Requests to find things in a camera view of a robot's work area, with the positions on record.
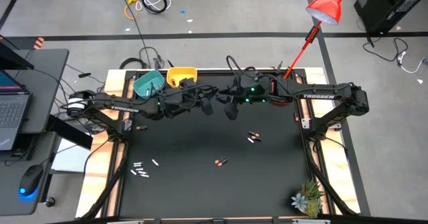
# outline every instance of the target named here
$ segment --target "small basket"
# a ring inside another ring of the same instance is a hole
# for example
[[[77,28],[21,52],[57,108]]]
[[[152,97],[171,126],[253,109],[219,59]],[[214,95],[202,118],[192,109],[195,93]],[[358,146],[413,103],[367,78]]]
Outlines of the small basket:
[[[198,71],[194,67],[173,67],[168,69],[167,83],[172,88],[180,87],[180,81],[184,79],[193,79],[196,83]]]
[[[164,85],[165,79],[162,74],[157,70],[153,70],[135,80],[133,87],[138,96],[147,99],[157,90],[161,90]]]

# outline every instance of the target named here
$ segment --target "wooden table frame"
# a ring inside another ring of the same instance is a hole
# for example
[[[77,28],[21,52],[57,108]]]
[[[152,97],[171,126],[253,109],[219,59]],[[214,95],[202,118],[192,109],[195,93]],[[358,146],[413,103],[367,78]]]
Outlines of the wooden table frame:
[[[200,69],[200,70],[224,70],[224,69]],[[326,78],[322,68],[304,68],[306,72],[306,81],[308,84],[326,84]],[[126,96],[131,98],[132,93],[132,83],[133,79],[130,79],[127,88],[124,88],[125,79],[130,78],[126,76],[127,71],[148,71],[148,70],[109,70],[106,80],[106,85],[104,88],[105,93],[115,94],[117,96]],[[298,82],[303,81],[302,78],[297,78]],[[315,117],[321,117],[325,113],[329,112],[334,107],[333,101],[329,100],[300,100],[302,104],[302,110],[304,118],[311,118],[312,115]],[[103,110],[103,113],[107,114],[113,119],[127,119],[128,113],[119,114],[119,111],[115,110]],[[342,143],[341,131],[335,131],[329,129],[326,136],[332,140]],[[107,134],[105,132],[97,134],[94,136],[94,140],[91,147],[91,152],[99,147],[104,141],[107,140]],[[354,183],[352,181],[351,171],[348,163],[348,159],[345,155],[344,149],[337,143],[334,143],[330,140],[321,141],[323,156],[320,162],[319,154],[312,152],[312,156],[316,161],[317,165],[321,170],[325,170],[328,176],[329,183],[339,194],[342,200],[355,212],[360,212],[360,206],[358,204],[358,199],[356,196],[356,191],[354,188]],[[85,214],[92,204],[99,197],[100,193],[103,191],[107,180],[110,178],[112,173],[117,169],[119,162],[122,158],[124,150],[123,144],[114,145],[112,142],[107,142],[100,150],[95,152],[88,161],[86,168],[86,175],[84,177],[84,183],[82,185],[82,192],[80,195],[78,209],[76,211],[76,217],[81,217]],[[118,213],[115,213],[115,206],[118,204],[120,190],[119,190],[118,181],[114,186],[110,197],[108,199],[108,208],[102,209],[98,213],[98,217],[103,216],[115,216]],[[326,197],[322,198],[323,202],[323,213],[330,213],[330,210],[333,208],[336,214],[339,214],[340,211],[336,206],[329,208]],[[272,217],[251,217],[250,219],[271,219]],[[280,217],[280,219],[289,219],[296,217]]]

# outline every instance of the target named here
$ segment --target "laptop screen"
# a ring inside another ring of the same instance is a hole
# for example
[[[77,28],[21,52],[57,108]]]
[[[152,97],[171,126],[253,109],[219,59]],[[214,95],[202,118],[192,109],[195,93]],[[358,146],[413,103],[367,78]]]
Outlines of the laptop screen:
[[[0,91],[5,90],[22,90],[15,81],[13,81],[7,74],[0,71]]]

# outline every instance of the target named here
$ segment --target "computer mouse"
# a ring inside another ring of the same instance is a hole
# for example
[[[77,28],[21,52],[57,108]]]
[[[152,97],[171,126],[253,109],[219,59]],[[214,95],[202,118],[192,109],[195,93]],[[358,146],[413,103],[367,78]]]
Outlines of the computer mouse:
[[[40,164],[30,166],[21,178],[19,193],[24,197],[31,195],[39,185],[43,167]]]

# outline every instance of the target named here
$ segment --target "laptop keyboard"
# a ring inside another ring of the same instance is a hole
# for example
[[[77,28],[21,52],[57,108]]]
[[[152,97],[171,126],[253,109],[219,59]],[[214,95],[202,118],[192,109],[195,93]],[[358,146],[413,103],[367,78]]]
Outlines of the laptop keyboard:
[[[24,108],[24,102],[0,102],[0,128],[17,127]]]

